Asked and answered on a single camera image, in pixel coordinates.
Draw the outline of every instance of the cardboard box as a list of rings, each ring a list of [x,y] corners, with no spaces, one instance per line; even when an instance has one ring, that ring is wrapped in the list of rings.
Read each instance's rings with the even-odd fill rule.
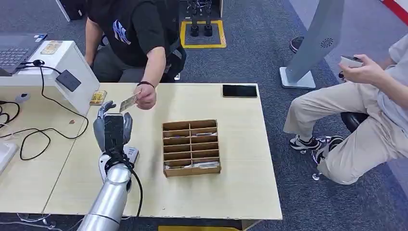
[[[216,120],[164,123],[162,138],[166,177],[221,172]]]

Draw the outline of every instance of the beige pants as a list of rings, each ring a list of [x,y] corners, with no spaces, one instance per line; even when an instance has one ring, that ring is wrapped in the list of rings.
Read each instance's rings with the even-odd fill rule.
[[[283,130],[312,137],[316,120],[340,112],[367,113],[369,117],[330,152],[318,170],[339,184],[352,184],[373,167],[408,157],[408,137],[378,107],[378,89],[347,82],[309,92],[293,100]]]

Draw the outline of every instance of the person's hand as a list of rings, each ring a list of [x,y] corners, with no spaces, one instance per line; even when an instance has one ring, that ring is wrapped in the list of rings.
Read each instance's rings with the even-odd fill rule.
[[[133,91],[137,94],[137,107],[143,110],[149,110],[156,104],[156,89],[148,84],[141,84]]]
[[[387,77],[385,71],[365,54],[356,54],[354,57],[363,61],[364,64],[362,67],[349,68],[339,64],[340,68],[343,70],[343,75],[346,80],[355,83],[368,83],[375,85]]]

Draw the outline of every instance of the black t-shirt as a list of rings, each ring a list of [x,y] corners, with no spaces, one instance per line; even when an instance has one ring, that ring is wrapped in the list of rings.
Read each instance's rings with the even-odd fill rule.
[[[146,54],[168,54],[165,0],[88,0],[88,17],[102,29],[114,53],[130,66],[145,66]]]

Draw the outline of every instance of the gray shirt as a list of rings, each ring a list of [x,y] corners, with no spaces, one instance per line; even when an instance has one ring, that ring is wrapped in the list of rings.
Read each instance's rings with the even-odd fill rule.
[[[408,35],[390,47],[391,59],[396,65],[385,71],[401,84],[408,86]],[[384,92],[378,92],[377,102],[381,110],[408,135],[408,110],[390,100]]]

